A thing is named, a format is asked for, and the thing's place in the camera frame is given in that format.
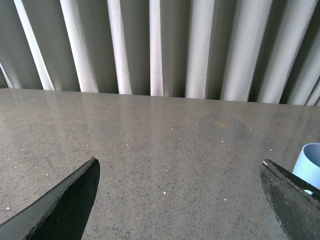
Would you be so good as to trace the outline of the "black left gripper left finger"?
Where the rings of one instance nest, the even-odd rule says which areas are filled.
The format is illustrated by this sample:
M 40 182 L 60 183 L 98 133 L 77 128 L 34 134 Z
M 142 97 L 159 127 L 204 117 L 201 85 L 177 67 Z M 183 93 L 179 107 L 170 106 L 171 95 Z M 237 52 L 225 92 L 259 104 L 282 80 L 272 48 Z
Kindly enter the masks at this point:
M 59 184 L 0 226 L 2 240 L 80 240 L 100 180 L 92 157 Z

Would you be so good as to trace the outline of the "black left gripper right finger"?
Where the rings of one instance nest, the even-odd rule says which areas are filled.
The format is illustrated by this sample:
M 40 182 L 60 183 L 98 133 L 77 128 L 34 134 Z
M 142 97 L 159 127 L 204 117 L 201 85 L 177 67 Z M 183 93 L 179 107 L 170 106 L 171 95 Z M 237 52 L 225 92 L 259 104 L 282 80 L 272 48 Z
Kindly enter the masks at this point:
M 270 159 L 259 176 L 270 208 L 289 240 L 320 238 L 320 190 Z

